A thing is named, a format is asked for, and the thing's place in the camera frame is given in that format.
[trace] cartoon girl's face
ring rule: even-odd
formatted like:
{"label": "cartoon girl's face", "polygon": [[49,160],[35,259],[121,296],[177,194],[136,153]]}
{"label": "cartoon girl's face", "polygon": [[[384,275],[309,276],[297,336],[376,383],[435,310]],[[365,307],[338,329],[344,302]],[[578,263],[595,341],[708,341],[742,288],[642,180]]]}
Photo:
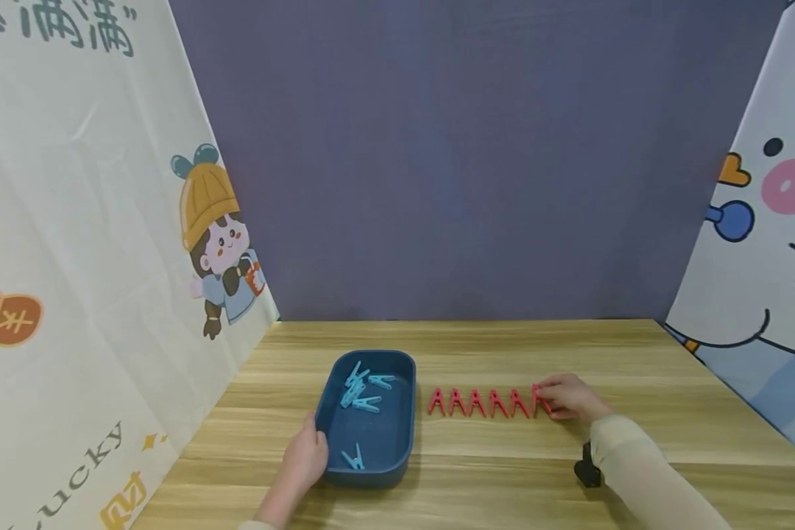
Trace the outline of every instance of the cartoon girl's face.
{"label": "cartoon girl's face", "polygon": [[235,266],[241,255],[250,247],[250,234],[244,223],[224,216],[209,225],[209,241],[206,253],[200,258],[200,266],[216,275]]}

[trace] wooden table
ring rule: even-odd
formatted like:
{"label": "wooden table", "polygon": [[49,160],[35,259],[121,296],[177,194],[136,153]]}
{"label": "wooden table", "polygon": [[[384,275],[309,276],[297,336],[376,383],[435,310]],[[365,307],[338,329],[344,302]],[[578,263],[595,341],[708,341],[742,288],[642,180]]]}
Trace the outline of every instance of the wooden table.
{"label": "wooden table", "polygon": [[734,529],[795,529],[795,448],[650,320],[282,322],[274,326],[136,520],[135,530],[232,530],[252,517],[333,361],[403,350],[421,398],[395,490],[318,486],[293,529],[637,529],[572,464],[586,434],[544,414],[427,415],[432,389],[505,392],[574,372],[627,414]]}

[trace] red clothespin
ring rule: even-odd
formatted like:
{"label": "red clothespin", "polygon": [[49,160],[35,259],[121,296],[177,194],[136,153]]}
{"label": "red clothespin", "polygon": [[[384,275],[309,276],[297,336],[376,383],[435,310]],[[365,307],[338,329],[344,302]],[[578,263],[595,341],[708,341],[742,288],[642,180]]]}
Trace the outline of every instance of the red clothespin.
{"label": "red clothespin", "polygon": [[470,417],[471,413],[474,412],[474,406],[480,408],[480,412],[483,414],[483,417],[486,417],[486,409],[483,408],[483,402],[480,401],[480,392],[477,392],[476,389],[471,391],[471,405],[468,407],[468,415]]}
{"label": "red clothespin", "polygon": [[430,408],[427,409],[427,415],[430,415],[430,414],[433,413],[433,409],[436,408],[436,405],[438,405],[439,408],[441,408],[442,415],[444,415],[445,414],[445,403],[444,403],[444,397],[442,396],[442,389],[436,389],[436,391],[433,392],[432,400],[430,400]]}
{"label": "red clothespin", "polygon": [[536,409],[537,409],[536,403],[541,403],[542,407],[545,409],[545,412],[547,412],[548,415],[550,415],[551,414],[551,407],[548,405],[548,402],[544,401],[543,398],[539,397],[539,385],[536,384],[536,383],[533,383],[533,387],[532,387],[531,391],[532,391],[532,394],[533,394],[533,417],[536,417]]}
{"label": "red clothespin", "polygon": [[503,417],[509,418],[509,413],[507,413],[506,407],[504,407],[504,402],[501,401],[501,397],[498,395],[498,391],[489,390],[489,408],[492,409],[492,417],[495,417],[495,406],[499,406],[501,408]]}
{"label": "red clothespin", "polygon": [[524,411],[525,417],[528,420],[530,419],[530,413],[527,412],[527,406],[524,405],[524,401],[521,400],[518,389],[513,389],[512,392],[509,393],[509,402],[512,403],[512,412],[509,413],[511,417],[515,417],[515,407],[521,407],[521,411]]}
{"label": "red clothespin", "polygon": [[456,403],[458,403],[459,404],[459,408],[462,409],[462,414],[463,415],[468,415],[468,413],[465,412],[465,406],[462,403],[462,396],[459,395],[459,390],[452,389],[451,390],[451,406],[450,406],[450,414],[451,415],[453,415],[453,406],[456,405]]}

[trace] purple backdrop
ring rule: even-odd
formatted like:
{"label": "purple backdrop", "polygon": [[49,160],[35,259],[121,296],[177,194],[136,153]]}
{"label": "purple backdrop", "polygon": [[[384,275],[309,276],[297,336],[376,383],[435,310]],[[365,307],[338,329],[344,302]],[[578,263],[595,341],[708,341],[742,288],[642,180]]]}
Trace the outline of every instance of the purple backdrop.
{"label": "purple backdrop", "polygon": [[664,317],[782,4],[171,0],[284,319]]}

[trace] beige sleeve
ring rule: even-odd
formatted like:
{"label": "beige sleeve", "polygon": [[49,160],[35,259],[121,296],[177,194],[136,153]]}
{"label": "beige sleeve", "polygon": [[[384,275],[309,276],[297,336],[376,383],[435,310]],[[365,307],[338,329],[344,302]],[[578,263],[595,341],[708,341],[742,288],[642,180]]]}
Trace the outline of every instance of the beige sleeve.
{"label": "beige sleeve", "polygon": [[242,523],[239,530],[276,530],[274,526],[268,523],[259,523],[258,520],[248,520],[247,523]]}
{"label": "beige sleeve", "polygon": [[636,423],[610,415],[592,424],[592,460],[648,530],[730,530]]}

